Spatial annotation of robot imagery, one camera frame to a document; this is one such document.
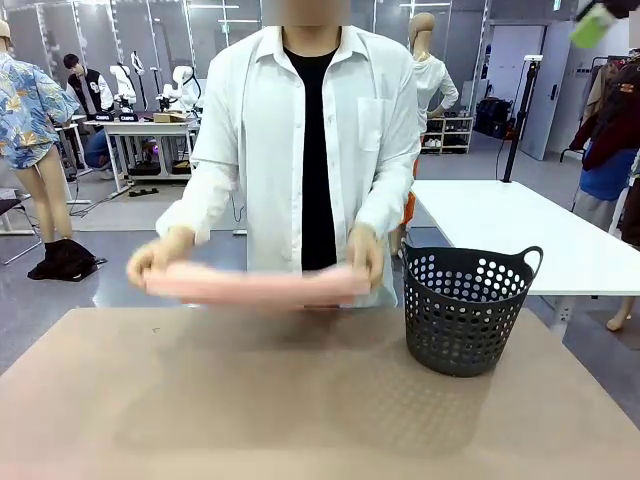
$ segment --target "blue garment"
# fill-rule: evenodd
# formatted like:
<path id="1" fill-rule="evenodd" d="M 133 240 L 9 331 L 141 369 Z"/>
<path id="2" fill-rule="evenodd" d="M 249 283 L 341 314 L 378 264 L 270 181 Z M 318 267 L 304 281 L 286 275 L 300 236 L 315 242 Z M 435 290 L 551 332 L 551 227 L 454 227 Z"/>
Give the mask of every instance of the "blue garment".
<path id="1" fill-rule="evenodd" d="M 615 202 L 629 186 L 629 175 L 637 154 L 637 149 L 620 150 L 601 167 L 582 170 L 580 190 L 598 200 Z"/>
<path id="2" fill-rule="evenodd" d="M 79 104 L 38 67 L 0 53 L 0 157 L 12 168 L 34 166 L 58 141 L 53 122 Z"/>
<path id="3" fill-rule="evenodd" d="M 120 168 L 118 154 L 115 152 L 114 141 L 111 142 L 114 148 L 116 164 Z M 96 170 L 113 170 L 111 159 L 109 158 L 109 146 L 107 145 L 107 134 L 105 130 L 100 130 L 89 138 L 87 146 L 84 148 L 84 161 L 91 168 Z"/>

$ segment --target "shirt collar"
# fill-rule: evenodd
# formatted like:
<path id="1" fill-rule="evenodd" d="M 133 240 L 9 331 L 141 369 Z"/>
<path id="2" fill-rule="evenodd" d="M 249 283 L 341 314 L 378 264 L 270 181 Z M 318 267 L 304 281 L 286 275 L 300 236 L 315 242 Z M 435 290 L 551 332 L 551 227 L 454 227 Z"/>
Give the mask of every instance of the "shirt collar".
<path id="1" fill-rule="evenodd" d="M 284 53 L 282 27 L 266 27 L 262 40 L 258 45 L 256 62 L 266 56 L 276 56 L 278 53 Z M 354 53 L 359 53 L 369 60 L 369 52 L 358 35 L 357 28 L 350 25 L 344 26 L 342 27 L 342 40 L 340 41 L 340 47 L 336 52 L 334 62 L 346 60 L 353 56 Z"/>

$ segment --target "ceiling light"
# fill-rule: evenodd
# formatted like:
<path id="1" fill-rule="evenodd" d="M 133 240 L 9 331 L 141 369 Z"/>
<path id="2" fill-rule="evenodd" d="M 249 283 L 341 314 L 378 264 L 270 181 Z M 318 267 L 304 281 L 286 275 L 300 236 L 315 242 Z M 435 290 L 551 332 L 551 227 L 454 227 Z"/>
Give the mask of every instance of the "ceiling light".
<path id="1" fill-rule="evenodd" d="M 451 2 L 442 3 L 401 3 L 401 7 L 448 7 Z"/>
<path id="2" fill-rule="evenodd" d="M 240 8 L 239 5 L 189 5 L 189 8 Z"/>

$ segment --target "black stand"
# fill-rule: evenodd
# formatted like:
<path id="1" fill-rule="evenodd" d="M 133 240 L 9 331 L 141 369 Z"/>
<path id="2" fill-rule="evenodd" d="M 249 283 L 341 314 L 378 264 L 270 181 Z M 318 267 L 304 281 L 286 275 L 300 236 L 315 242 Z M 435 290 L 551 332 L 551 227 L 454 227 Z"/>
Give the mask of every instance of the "black stand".
<path id="1" fill-rule="evenodd" d="M 520 104 L 520 111 L 516 120 L 516 128 L 513 132 L 513 141 L 511 142 L 511 150 L 509 150 L 509 159 L 507 160 L 507 167 L 504 171 L 504 183 L 511 183 L 511 172 L 513 171 L 513 164 L 516 161 L 516 153 L 518 153 L 518 144 L 520 143 L 520 135 L 522 134 L 522 127 L 524 121 L 527 118 L 527 107 L 529 106 L 529 99 L 531 97 L 531 91 L 533 90 L 533 83 L 538 76 L 540 69 L 540 62 L 531 62 L 529 65 L 529 71 L 527 72 L 527 84 L 524 87 L 524 94 L 522 95 L 522 103 Z"/>

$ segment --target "hand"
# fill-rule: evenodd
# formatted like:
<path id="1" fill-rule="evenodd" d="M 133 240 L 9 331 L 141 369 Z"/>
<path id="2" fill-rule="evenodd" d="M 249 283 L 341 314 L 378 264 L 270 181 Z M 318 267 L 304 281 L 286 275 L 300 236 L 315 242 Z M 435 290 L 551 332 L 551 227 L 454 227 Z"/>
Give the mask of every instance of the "hand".
<path id="1" fill-rule="evenodd" d="M 382 284 L 384 242 L 378 240 L 368 225 L 359 224 L 351 230 L 347 243 L 347 260 L 356 270 L 368 273 L 372 291 Z"/>
<path id="2" fill-rule="evenodd" d="M 185 258 L 194 245 L 195 233 L 186 227 L 174 227 L 164 238 L 139 248 L 129 260 L 127 277 L 136 287 L 145 289 L 144 273 L 166 269 L 170 263 Z"/>

